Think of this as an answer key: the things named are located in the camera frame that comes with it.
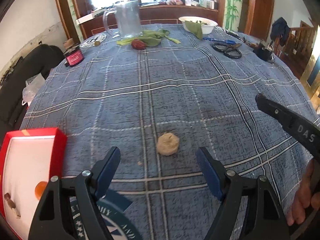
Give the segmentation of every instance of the human hand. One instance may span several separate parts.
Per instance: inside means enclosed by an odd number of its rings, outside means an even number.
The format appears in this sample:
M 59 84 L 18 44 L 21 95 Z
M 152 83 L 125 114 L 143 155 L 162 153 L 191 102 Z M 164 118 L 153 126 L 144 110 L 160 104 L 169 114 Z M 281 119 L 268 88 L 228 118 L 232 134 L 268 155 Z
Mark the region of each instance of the human hand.
M 314 209 L 320 208 L 320 192 L 312 196 L 310 190 L 310 180 L 314 169 L 314 160 L 312 159 L 306 169 L 305 174 L 302 176 L 300 187 L 297 190 L 293 203 L 287 214 L 287 223 L 289 226 L 296 222 L 298 225 L 302 224 L 306 218 L 305 209 L 310 206 Z

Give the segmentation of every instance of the red pepper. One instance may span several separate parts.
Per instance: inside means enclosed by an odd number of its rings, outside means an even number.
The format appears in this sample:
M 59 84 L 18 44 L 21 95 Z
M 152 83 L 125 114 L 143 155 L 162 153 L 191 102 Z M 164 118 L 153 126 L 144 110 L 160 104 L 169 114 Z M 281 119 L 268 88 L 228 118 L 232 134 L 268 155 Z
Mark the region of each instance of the red pepper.
M 143 50 L 146 48 L 146 44 L 141 41 L 141 40 L 138 40 L 138 39 L 135 39 L 131 42 L 131 46 L 134 48 L 134 49 L 137 49 L 137 50 Z

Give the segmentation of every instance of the wooden door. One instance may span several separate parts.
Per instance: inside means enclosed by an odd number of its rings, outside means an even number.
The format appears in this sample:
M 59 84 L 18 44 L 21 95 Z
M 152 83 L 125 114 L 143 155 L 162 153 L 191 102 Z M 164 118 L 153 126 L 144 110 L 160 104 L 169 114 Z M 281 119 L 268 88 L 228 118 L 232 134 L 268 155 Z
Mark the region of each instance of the wooden door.
M 267 40 L 275 0 L 256 0 L 250 35 Z

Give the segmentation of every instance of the blue pen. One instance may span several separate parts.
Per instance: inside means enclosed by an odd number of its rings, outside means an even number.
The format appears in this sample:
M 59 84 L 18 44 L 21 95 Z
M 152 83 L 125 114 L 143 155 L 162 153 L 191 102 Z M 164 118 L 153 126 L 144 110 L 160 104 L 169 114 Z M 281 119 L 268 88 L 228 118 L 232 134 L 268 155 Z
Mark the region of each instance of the blue pen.
M 213 38 L 203 38 L 206 41 L 215 41 L 215 42 L 221 42 L 221 43 L 225 43 L 225 44 L 229 44 L 229 45 L 234 45 L 236 44 L 235 41 L 231 41 L 231 40 L 217 40 L 217 39 L 213 39 Z

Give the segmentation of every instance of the white bowl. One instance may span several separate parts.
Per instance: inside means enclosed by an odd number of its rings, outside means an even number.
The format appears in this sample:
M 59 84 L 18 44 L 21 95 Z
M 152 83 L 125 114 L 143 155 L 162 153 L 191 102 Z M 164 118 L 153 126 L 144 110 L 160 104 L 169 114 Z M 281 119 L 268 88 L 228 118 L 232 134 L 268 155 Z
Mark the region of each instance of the white bowl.
M 191 32 L 191 31 L 189 31 L 188 28 L 186 27 L 185 21 L 191 21 L 191 22 L 202 21 L 202 22 L 205 22 L 207 25 L 201 24 L 202 34 L 203 35 L 207 35 L 207 34 L 211 33 L 213 28 L 215 26 L 218 26 L 218 23 L 216 23 L 213 20 L 210 20 L 210 19 L 207 19 L 207 18 L 202 18 L 202 17 L 196 17 L 196 16 L 182 16 L 182 17 L 179 18 L 179 20 L 182 22 L 183 27 L 187 32 Z

